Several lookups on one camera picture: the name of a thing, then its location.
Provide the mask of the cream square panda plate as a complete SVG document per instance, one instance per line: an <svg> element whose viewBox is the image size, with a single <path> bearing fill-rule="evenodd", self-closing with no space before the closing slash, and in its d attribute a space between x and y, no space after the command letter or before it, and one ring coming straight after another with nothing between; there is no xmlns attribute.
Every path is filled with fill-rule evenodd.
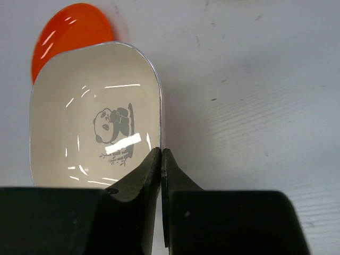
<svg viewBox="0 0 340 255"><path fill-rule="evenodd" d="M30 99L36 187L106 188L161 147L162 89L146 55L107 42L56 55Z"/></svg>

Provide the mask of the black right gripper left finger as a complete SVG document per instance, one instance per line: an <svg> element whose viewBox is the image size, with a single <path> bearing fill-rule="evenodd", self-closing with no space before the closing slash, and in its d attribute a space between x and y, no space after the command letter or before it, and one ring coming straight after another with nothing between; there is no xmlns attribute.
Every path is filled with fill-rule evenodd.
<svg viewBox="0 0 340 255"><path fill-rule="evenodd" d="M1 254L151 254L161 150L106 189L1 188Z"/></svg>

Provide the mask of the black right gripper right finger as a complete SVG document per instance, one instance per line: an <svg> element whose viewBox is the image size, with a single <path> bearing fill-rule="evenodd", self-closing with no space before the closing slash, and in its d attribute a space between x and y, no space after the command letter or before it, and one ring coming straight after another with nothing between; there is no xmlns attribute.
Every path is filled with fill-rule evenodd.
<svg viewBox="0 0 340 255"><path fill-rule="evenodd" d="M295 209L280 191L208 191L165 149L164 242L170 254L309 254Z"/></svg>

